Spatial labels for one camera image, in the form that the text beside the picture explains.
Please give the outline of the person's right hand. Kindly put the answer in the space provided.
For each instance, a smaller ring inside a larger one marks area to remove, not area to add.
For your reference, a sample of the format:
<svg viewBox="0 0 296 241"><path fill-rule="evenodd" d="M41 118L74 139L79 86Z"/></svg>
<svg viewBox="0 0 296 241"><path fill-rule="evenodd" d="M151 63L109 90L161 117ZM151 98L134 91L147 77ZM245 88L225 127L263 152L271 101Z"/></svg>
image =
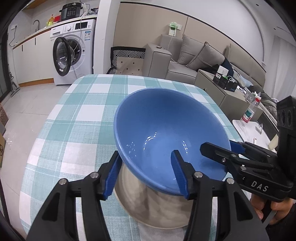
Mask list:
<svg viewBox="0 0 296 241"><path fill-rule="evenodd" d="M250 202L254 207L259 219L263 219L263 212L262 209L265 206L266 201L261 197L252 194ZM276 214L273 219L269 222L270 225L274 225L283 218L285 218L288 213L290 212L292 206L295 204L295 200L291 198L286 198L282 202L271 202L270 208L271 210L275 211Z"/></svg>

